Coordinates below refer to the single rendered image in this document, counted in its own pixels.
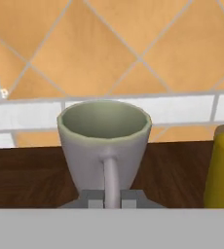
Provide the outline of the white mug with handle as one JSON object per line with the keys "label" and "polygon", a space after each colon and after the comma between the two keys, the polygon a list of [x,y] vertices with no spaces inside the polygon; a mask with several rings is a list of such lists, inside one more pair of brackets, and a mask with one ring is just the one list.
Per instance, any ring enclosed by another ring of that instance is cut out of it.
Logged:
{"label": "white mug with handle", "polygon": [[103,191],[103,205],[119,208],[146,150],[152,121],[142,109],[120,101],[74,104],[57,117],[57,131],[78,192]]}

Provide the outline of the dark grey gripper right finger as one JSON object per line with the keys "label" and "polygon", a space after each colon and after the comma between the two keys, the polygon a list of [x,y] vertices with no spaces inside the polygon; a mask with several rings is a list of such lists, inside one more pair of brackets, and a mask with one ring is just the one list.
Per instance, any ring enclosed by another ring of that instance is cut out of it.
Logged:
{"label": "dark grey gripper right finger", "polygon": [[160,203],[147,198],[142,190],[121,190],[121,207],[129,208],[163,208]]}

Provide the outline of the yellow bottle with red cap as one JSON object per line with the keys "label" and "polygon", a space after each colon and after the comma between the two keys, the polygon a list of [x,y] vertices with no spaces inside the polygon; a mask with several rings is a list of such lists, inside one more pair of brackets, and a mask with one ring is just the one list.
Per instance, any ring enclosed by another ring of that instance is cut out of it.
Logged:
{"label": "yellow bottle with red cap", "polygon": [[224,208],[224,124],[214,131],[211,161],[205,181],[204,208]]}

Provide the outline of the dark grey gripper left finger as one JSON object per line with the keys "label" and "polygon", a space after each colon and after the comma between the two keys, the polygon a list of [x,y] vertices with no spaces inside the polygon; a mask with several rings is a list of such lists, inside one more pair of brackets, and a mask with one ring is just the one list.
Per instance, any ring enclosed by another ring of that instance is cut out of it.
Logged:
{"label": "dark grey gripper left finger", "polygon": [[83,190],[79,197],[67,202],[61,208],[98,208],[104,207],[104,190]]}

